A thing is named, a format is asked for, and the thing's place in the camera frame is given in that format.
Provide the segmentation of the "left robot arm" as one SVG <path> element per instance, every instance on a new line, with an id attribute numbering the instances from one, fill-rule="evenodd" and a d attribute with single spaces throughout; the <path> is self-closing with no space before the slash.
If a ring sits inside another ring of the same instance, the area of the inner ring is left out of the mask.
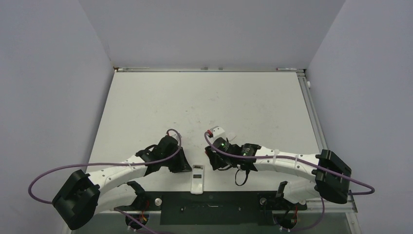
<path id="1" fill-rule="evenodd" d="M 171 173 L 190 172 L 180 142 L 164 136 L 158 144 L 140 150 L 121 163 L 90 173 L 73 172 L 52 200 L 70 230 L 77 230 L 100 212 L 121 206 L 141 209 L 144 189 L 135 179 L 166 167 Z"/>

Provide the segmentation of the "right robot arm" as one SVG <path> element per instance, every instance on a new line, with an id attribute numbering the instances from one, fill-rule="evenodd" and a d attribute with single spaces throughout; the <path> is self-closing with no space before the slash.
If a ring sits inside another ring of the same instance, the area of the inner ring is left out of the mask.
<path id="1" fill-rule="evenodd" d="M 293 154 L 272 150 L 258 144 L 231 144 L 222 137 L 205 136 L 205 148 L 213 170 L 227 167 L 245 171 L 272 171 L 300 177 L 300 181 L 283 181 L 275 195 L 276 204 L 287 209 L 292 204 L 321 197 L 329 202 L 345 204 L 349 195 L 352 170 L 333 151 L 318 154 Z"/>

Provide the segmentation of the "white remote control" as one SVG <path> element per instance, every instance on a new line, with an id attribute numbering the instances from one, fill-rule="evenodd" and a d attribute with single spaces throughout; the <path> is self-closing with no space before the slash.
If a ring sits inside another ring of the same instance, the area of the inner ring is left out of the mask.
<path id="1" fill-rule="evenodd" d="M 204 192 L 204 165 L 203 169 L 192 167 L 192 178 L 190 193 L 193 195 L 200 195 Z"/>

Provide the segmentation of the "white battery cover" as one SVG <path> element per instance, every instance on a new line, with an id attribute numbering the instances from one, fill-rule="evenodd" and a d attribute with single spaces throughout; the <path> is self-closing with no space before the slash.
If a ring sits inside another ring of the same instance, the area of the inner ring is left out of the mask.
<path id="1" fill-rule="evenodd" d="M 233 141 L 236 138 L 236 134 L 234 132 L 228 132 L 226 133 L 226 138 L 228 138 L 229 141 Z"/>

